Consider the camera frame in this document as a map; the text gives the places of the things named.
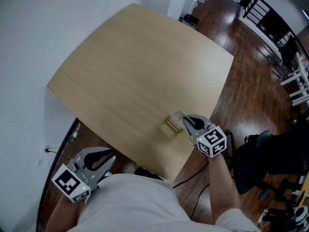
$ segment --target dark hardwood floor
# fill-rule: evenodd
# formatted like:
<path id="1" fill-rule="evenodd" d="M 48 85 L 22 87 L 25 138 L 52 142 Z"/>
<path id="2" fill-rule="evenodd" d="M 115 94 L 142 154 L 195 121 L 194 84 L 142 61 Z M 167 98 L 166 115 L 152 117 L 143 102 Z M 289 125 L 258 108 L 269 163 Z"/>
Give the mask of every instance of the dark hardwood floor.
<path id="1" fill-rule="evenodd" d="M 227 81 L 212 113 L 210 120 L 223 130 L 234 133 L 236 146 L 244 143 L 244 137 L 270 130 L 272 134 L 287 131 L 285 118 L 295 117 L 303 112 L 307 106 L 292 107 L 288 96 L 291 85 L 281 87 L 268 65 L 269 52 L 263 42 L 237 19 L 239 5 L 231 0 L 209 0 L 194 10 L 193 15 L 200 19 L 197 31 L 204 34 L 234 56 L 234 61 Z M 63 154 L 74 157 L 85 147 L 108 146 L 85 125 L 74 143 L 69 142 Z M 115 151 L 118 155 L 117 165 L 113 173 L 124 173 L 134 168 L 128 158 Z M 194 150 L 189 160 L 177 176 L 174 183 L 179 183 L 197 172 L 207 158 Z M 296 176 L 275 175 L 266 176 L 267 182 L 273 182 L 278 187 L 283 178 L 295 181 Z M 208 168 L 191 181 L 176 188 L 180 205 L 190 216 L 197 201 L 197 197 L 209 182 Z M 284 204 L 274 201 L 270 195 L 263 202 L 258 201 L 261 191 L 253 188 L 244 195 L 240 195 L 241 208 L 245 215 L 256 222 L 265 208 L 282 208 Z M 44 201 L 40 227 L 43 231 L 54 209 L 60 192 L 49 185 Z M 193 220 L 212 224 L 209 191 L 206 189 L 200 197 Z"/>

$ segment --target office chair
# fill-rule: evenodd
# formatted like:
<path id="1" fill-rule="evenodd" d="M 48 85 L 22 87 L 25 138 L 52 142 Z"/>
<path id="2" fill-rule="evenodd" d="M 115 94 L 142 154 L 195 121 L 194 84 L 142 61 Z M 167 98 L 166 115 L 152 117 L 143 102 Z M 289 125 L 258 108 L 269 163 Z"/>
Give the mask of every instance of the office chair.
<path id="1" fill-rule="evenodd" d="M 293 201 L 284 196 L 286 189 L 301 188 L 301 184 L 282 181 L 277 189 L 263 181 L 267 173 L 306 175 L 309 172 L 309 125 L 295 128 L 281 135 L 271 135 L 267 130 L 260 135 L 251 135 L 248 142 L 235 149 L 233 134 L 231 167 L 234 169 L 234 180 L 239 194 L 244 194 L 257 186 L 263 192 L 263 200 L 271 192 L 276 193 L 276 200 L 292 205 Z"/>
<path id="2" fill-rule="evenodd" d="M 270 64 L 270 58 L 272 58 L 276 63 L 282 63 L 283 66 L 289 71 L 289 72 L 293 72 L 295 69 L 297 69 L 297 64 L 294 60 L 296 53 L 298 52 L 298 48 L 295 42 L 295 39 L 293 36 L 289 37 L 289 40 L 287 41 L 287 43 L 278 48 L 280 54 L 281 54 L 281 60 L 277 61 L 275 60 L 271 55 L 268 55 L 268 62 L 271 68 L 271 71 L 278 77 L 284 77 L 285 75 L 279 75 L 272 67 L 272 65 Z"/>

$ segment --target wooden table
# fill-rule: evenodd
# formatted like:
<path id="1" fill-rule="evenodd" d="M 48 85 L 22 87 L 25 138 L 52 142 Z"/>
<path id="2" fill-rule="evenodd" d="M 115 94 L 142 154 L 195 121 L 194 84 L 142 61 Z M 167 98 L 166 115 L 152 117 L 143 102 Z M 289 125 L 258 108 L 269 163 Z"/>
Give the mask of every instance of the wooden table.
<path id="1" fill-rule="evenodd" d="M 132 4 L 67 58 L 49 89 L 94 133 L 173 181 L 190 156 L 188 132 L 167 135 L 177 109 L 210 117 L 233 56 L 165 15 Z"/>

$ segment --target forearm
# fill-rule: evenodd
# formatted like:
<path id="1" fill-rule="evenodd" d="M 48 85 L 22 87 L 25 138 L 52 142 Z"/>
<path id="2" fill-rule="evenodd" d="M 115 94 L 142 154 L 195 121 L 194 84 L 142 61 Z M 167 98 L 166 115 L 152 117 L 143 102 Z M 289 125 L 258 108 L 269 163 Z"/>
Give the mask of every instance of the forearm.
<path id="1" fill-rule="evenodd" d="M 66 232 L 75 227 L 78 222 L 80 206 L 80 202 L 72 203 L 62 195 L 48 220 L 46 232 Z"/>
<path id="2" fill-rule="evenodd" d="M 209 158 L 209 175 L 212 218 L 216 222 L 225 211 L 239 209 L 239 196 L 222 154 Z"/>

